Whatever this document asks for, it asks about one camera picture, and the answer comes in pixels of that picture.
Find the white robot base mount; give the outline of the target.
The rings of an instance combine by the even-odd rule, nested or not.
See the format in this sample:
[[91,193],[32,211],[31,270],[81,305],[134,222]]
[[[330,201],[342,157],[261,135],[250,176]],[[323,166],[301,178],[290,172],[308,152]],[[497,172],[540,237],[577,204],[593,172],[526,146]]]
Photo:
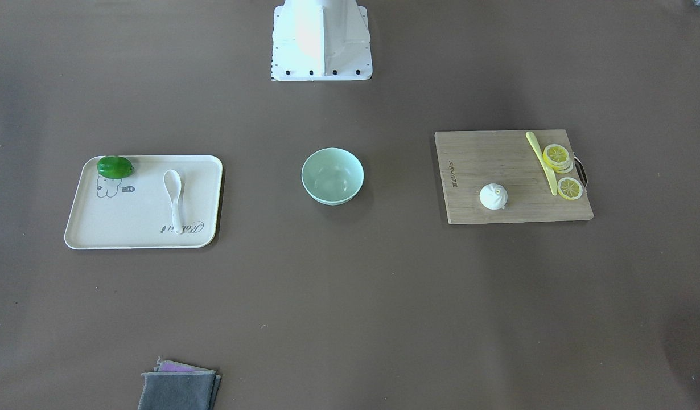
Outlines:
[[373,76],[368,12],[355,1],[285,1],[274,9],[272,81]]

